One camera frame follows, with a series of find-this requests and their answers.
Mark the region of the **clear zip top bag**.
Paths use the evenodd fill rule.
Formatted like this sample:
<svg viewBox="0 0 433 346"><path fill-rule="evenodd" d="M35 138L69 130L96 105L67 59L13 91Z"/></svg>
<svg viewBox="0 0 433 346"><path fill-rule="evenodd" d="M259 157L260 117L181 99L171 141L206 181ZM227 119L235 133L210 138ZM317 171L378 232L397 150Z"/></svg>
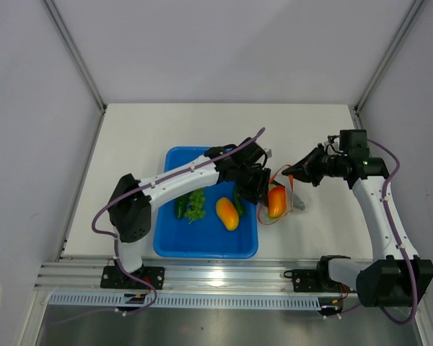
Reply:
<svg viewBox="0 0 433 346"><path fill-rule="evenodd" d="M257 220L261 225L270 226L290 213L305 211L305 203L294 191L293 176L287 177L287 186L276 180L283 170L291 166L285 164L271 175L268 181L268 206L260 205L257 209Z"/></svg>

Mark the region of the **red orange mango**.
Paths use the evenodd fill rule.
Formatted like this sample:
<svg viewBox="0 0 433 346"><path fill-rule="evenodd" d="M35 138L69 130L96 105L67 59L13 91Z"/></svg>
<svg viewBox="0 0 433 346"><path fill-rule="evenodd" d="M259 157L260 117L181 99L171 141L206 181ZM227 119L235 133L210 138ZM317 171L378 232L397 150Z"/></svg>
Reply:
<svg viewBox="0 0 433 346"><path fill-rule="evenodd" d="M284 186L276 186L268 192L268 217L280 218L287 209L286 190Z"/></svg>

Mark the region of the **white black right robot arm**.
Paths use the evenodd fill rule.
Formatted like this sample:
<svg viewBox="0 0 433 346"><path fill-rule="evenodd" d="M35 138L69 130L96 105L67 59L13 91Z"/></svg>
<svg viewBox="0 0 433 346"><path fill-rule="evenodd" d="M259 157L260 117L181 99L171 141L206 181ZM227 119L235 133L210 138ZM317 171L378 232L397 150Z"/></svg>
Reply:
<svg viewBox="0 0 433 346"><path fill-rule="evenodd" d="M329 291L344 284L365 307L416 308L433 278L433 264L420 258L405 232L391 194L395 172L371 155L365 130L341 130L336 139L338 152L320 144L282 174L314 187L324 177L343 179L364 215L373 260L365 267L345 256L323 256L316 285Z"/></svg>

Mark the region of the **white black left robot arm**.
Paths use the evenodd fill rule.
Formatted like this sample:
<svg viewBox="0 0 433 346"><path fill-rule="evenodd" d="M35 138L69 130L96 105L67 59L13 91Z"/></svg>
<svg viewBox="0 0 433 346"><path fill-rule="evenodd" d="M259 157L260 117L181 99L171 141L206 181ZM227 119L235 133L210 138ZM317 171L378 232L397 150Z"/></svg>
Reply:
<svg viewBox="0 0 433 346"><path fill-rule="evenodd" d="M141 240L151 231L152 214L163 205L201 188L232 183L252 204L268 203L268 154L254 138L240 145L214 146L189 162L144 181L127 174L118 180L108 203L115 232L115 256L121 263L117 280L135 288L144 266Z"/></svg>

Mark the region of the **green chili pepper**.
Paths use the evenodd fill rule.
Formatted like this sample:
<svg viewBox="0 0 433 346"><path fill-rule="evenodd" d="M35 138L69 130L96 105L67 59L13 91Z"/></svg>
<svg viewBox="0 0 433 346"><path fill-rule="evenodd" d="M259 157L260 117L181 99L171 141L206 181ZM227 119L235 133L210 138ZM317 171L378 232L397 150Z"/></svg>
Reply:
<svg viewBox="0 0 433 346"><path fill-rule="evenodd" d="M239 217L243 217L245 215L245 207L242 203L242 199L240 197L240 189L237 185L234 186L233 189L233 204L235 207L235 210L238 213Z"/></svg>

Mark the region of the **yellow orange mango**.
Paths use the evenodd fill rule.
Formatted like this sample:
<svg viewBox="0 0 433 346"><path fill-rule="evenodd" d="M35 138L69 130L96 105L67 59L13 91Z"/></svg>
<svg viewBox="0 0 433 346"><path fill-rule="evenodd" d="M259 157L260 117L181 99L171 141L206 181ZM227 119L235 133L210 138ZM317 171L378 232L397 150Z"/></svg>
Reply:
<svg viewBox="0 0 433 346"><path fill-rule="evenodd" d="M220 198L216 202L216 214L228 231L234 231L240 222L239 214L228 198Z"/></svg>

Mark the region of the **green grape bunch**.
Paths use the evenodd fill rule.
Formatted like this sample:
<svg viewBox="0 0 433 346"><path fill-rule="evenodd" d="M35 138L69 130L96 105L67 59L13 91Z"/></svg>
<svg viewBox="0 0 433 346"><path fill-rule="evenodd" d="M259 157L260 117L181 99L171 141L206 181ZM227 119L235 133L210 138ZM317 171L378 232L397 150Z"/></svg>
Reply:
<svg viewBox="0 0 433 346"><path fill-rule="evenodd" d="M194 190L189 195L188 205L184 214L189 223L193 223L204 218L206 215L206 211L204 210L205 202L206 198L204 194L204 188Z"/></svg>

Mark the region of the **blue plastic tray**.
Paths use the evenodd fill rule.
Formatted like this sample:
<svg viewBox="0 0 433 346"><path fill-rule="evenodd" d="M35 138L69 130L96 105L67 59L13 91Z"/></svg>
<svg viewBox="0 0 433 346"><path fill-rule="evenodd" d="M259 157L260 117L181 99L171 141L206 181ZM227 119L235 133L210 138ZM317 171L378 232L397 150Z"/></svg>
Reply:
<svg viewBox="0 0 433 346"><path fill-rule="evenodd" d="M233 199L233 182L221 182L204 188L205 216L189 222L175 216L175 202L161 206L157 212L153 247L162 257L248 259L258 251L258 221L256 207L242 202L245 215L239 226L228 231L216 212L220 198Z"/></svg>

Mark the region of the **dark green cucumber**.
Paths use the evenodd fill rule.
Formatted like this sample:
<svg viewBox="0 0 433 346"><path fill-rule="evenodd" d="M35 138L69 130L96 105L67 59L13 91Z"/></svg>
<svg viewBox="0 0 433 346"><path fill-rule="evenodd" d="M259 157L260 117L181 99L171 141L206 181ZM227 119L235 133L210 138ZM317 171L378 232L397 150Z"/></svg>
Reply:
<svg viewBox="0 0 433 346"><path fill-rule="evenodd" d="M185 216L188 207L188 194L182 195L175 200L175 216L178 220Z"/></svg>

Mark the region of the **aluminium mounting rail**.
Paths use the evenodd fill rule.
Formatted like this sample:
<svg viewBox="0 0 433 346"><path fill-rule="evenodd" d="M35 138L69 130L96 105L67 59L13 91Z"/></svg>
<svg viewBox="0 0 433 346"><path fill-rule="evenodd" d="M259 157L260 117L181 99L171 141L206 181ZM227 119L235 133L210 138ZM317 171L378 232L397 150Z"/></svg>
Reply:
<svg viewBox="0 0 433 346"><path fill-rule="evenodd" d="M163 293L266 294L293 291L284 272L313 269L315 260L146 259L146 266L165 268ZM60 259L40 266L36 290L99 291L102 271L111 259Z"/></svg>

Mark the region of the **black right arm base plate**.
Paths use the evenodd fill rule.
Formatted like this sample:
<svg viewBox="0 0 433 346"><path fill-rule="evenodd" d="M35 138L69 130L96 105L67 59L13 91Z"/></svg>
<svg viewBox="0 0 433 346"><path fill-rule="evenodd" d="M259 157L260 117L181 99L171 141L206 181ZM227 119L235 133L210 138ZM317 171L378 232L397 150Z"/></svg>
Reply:
<svg viewBox="0 0 433 346"><path fill-rule="evenodd" d="M333 291L320 279L319 272L314 269L286 270L283 276L291 280L295 293L330 293Z"/></svg>

